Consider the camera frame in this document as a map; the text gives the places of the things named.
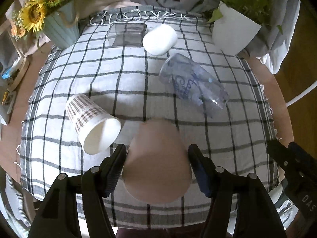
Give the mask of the dark transparent square container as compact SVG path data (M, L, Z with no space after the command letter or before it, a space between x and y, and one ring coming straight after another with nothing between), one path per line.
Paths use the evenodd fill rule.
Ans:
M106 40L111 47L142 47L146 33L145 23L114 23L107 32Z

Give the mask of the round wooden tray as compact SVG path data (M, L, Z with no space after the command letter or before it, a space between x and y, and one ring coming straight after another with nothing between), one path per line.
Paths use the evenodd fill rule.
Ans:
M19 86L29 65L30 62L28 58L20 57L13 63L12 67L3 74L3 79L6 80L8 84L7 91L13 92L17 86Z

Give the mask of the white plastic cup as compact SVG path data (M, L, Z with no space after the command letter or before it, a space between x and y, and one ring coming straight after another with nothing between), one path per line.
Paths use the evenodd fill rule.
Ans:
M161 24L149 31L142 40L147 53L161 56L177 43L176 31L167 24Z

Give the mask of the clear cup blue lettering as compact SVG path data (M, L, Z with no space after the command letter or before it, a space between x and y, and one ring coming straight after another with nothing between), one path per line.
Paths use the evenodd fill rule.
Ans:
M212 115L226 107L229 95L224 86L202 66L182 54L170 56L159 72L159 80L175 94Z

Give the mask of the blue ribbed flower vase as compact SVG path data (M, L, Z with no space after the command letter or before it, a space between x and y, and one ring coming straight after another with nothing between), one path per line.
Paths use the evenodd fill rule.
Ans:
M75 1L71 0L45 18L43 33L64 50L79 39L78 18Z

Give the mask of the plain pink paper cup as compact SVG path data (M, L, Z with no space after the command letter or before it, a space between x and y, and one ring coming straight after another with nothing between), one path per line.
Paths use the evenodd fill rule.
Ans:
M183 196L192 174L177 128L166 120L141 123L128 149L122 179L133 198L150 205Z

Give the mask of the checkered black white tablecloth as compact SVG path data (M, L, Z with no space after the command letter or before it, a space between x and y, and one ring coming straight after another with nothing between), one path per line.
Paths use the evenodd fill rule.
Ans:
M114 23L135 22L148 29L170 25L176 45L160 57L141 47L109 45L106 35ZM225 87L229 102L215 116L202 114L159 81L163 63L177 53ZM276 136L263 87L245 60L215 47L211 25L196 13L146 6L102 11L83 23L75 44L51 51L29 99L20 144L21 184L39 200L58 174L83 174L116 148L96 155L83 152L65 111L67 100L78 93L121 121L116 144L129 145L141 122L166 119L186 145L198 145L214 164L236 175L255 173L268 191L279 183L277 164L266 152Z

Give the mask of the white plant pot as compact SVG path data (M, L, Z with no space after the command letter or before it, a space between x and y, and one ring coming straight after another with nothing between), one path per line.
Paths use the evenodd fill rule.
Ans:
M213 42L225 54L236 55L253 40L262 26L223 2L218 9L222 17L214 22Z

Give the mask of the houndstooth patterned paper cup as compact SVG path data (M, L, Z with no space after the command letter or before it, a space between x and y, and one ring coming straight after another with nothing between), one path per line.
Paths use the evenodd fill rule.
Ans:
M82 150L89 155L106 151L121 131L120 120L84 94L68 99L66 114L75 128Z

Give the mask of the green potted plant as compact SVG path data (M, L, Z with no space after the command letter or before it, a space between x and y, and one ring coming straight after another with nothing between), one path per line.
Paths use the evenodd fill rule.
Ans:
M272 6L268 0L220 0L228 8L234 9L258 25L272 27L270 17Z

